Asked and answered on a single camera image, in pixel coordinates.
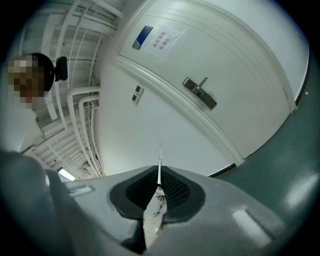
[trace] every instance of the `door lever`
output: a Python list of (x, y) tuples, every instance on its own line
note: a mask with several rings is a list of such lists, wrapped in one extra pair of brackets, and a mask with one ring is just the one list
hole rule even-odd
[(191, 92), (193, 92), (195, 95), (197, 95), (198, 98), (202, 100), (210, 109), (213, 109), (217, 105), (217, 103), (212, 97), (210, 97), (209, 94), (207, 94), (201, 88), (201, 86), (207, 81), (207, 79), (208, 77), (206, 76), (198, 85), (194, 81), (192, 81), (189, 77), (187, 77), (182, 84), (185, 87), (187, 87)]

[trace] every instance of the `ceiling light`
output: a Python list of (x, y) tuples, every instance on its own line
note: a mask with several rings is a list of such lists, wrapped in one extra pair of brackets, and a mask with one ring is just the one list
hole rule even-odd
[(70, 181), (74, 181), (76, 177), (72, 176), (69, 172), (67, 172), (65, 169), (60, 168), (58, 170), (58, 174), (62, 175), (63, 177), (67, 178)]

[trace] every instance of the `door lock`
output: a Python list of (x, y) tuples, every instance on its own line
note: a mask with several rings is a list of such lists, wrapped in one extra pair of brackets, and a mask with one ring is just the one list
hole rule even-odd
[(201, 86), (206, 82), (207, 79), (208, 77), (206, 76), (198, 85), (194, 81), (192, 81), (189, 77), (187, 77), (182, 84), (185, 87), (187, 87), (191, 92), (193, 92), (195, 95), (197, 95), (198, 98), (202, 100), (210, 109), (213, 109), (217, 105), (217, 103), (213, 98), (210, 97), (209, 94), (207, 94), (201, 88)]

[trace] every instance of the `door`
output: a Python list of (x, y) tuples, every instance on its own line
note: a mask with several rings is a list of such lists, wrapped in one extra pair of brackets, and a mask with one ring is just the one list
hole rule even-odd
[[(268, 82), (260, 66), (245, 58), (235, 43), (224, 43), (213, 28), (174, 19), (145, 14), (129, 33), (120, 55), (151, 70), (194, 101), (246, 158), (290, 114), (284, 89), (280, 83)], [(133, 43), (145, 26), (153, 29), (141, 48), (135, 49)], [(160, 49), (167, 38), (164, 47), (168, 48)], [(201, 88), (216, 101), (213, 109), (183, 85), (186, 78), (199, 84), (205, 77)]]

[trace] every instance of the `white door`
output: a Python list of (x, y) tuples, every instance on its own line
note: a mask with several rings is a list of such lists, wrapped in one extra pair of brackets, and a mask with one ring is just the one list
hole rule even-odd
[[(146, 12), (128, 35), (120, 55), (151, 70), (194, 101), (246, 158), (267, 142), (290, 114), (284, 89), (271, 82), (274, 77), (269, 73), (268, 78), (236, 43), (221, 39), (212, 27), (181, 19)], [(141, 48), (134, 49), (144, 26), (153, 29)], [(249, 38), (246, 33), (241, 36)], [(160, 49), (167, 38), (167, 48)], [(213, 109), (183, 86), (186, 78), (199, 84), (204, 77), (208, 79), (202, 89), (217, 102)]]

